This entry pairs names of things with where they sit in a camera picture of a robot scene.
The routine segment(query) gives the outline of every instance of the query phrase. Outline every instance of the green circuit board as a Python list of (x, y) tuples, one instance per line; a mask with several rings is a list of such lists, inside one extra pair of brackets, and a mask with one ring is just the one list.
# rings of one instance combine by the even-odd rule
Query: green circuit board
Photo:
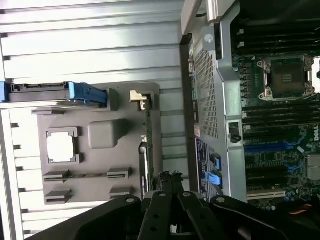
[[(319, 154), (320, 166), (320, 95), (307, 92), (307, 71), (313, 61), (306, 64), (305, 59), (313, 57), (282, 54), (233, 58), (233, 69), (241, 80), (247, 192), (281, 192), (277, 197), (249, 198), (248, 202), (268, 211), (320, 196), (320, 176), (308, 176), (308, 156)], [(269, 64), (267, 70), (263, 64)], [(275, 100), (260, 97), (267, 86)]]

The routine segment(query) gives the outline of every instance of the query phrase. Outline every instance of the screw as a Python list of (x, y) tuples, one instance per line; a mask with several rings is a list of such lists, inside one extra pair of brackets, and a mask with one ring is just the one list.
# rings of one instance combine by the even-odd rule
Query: screw
[(211, 34), (207, 34), (207, 35), (204, 36), (204, 40), (205, 40), (208, 44), (210, 44), (210, 43), (213, 42), (214, 36), (212, 36)]
[(184, 197), (188, 198), (191, 196), (191, 193), (190, 192), (185, 192), (184, 194), (182, 194)]
[(224, 199), (223, 197), (218, 197), (218, 198), (216, 199), (216, 201), (219, 202), (219, 203), (224, 203), (224, 202), (225, 202), (225, 199)]

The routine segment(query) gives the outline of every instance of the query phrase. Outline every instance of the ventilation slot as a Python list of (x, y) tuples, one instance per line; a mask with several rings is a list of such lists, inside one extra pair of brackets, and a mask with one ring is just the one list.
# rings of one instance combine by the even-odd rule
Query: ventilation slot
[(213, 57), (203, 49), (195, 57), (201, 134), (218, 138)]

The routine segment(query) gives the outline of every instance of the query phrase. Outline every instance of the silver metal frame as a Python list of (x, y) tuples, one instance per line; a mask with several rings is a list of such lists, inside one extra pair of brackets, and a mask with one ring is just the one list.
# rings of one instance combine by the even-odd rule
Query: silver metal frame
[[(0, 2), (0, 9), (10, 12), (0, 16), (5, 35), (0, 54), (8, 57), (1, 59), (1, 80), (159, 84), (163, 167), (186, 173), (188, 189), (178, 33), (183, 1), (71, 0), (65, 5), (63, 0)], [(44, 205), (39, 149), (30, 144), (36, 142), (31, 132), (36, 121), (23, 109), (1, 113), (0, 204), (6, 240), (22, 240), (103, 203)], [(11, 128), (11, 122), (19, 128)]]
[(207, 0), (207, 19), (209, 22), (218, 23), (236, 0)]
[(4, 238), (24, 238), (9, 110), (0, 111), (0, 204)]
[(195, 57), (204, 49), (212, 56), (213, 79), (216, 101), (218, 138), (202, 134), (201, 140), (211, 146), (221, 156), (222, 184), (225, 195), (246, 201), (245, 152), (243, 141), (232, 143), (229, 124), (238, 123), (242, 136), (242, 109), (240, 79), (232, 68), (230, 25), (240, 13), (240, 4), (233, 5), (221, 19), (220, 37), (222, 59), (216, 59), (215, 32), (213, 25), (201, 31), (202, 41), (195, 47)]

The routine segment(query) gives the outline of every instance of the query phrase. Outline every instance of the cable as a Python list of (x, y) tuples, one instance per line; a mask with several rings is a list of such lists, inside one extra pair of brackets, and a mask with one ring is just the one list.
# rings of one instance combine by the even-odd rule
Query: cable
[(305, 213), (307, 210), (300, 210), (300, 211), (295, 211), (295, 212), (289, 212), (289, 214), (291, 215), (298, 215), (298, 214), (302, 214)]
[(207, 16), (207, 13), (206, 13), (206, 12), (195, 15), (196, 18), (202, 18), (202, 17), (204, 17), (204, 16)]

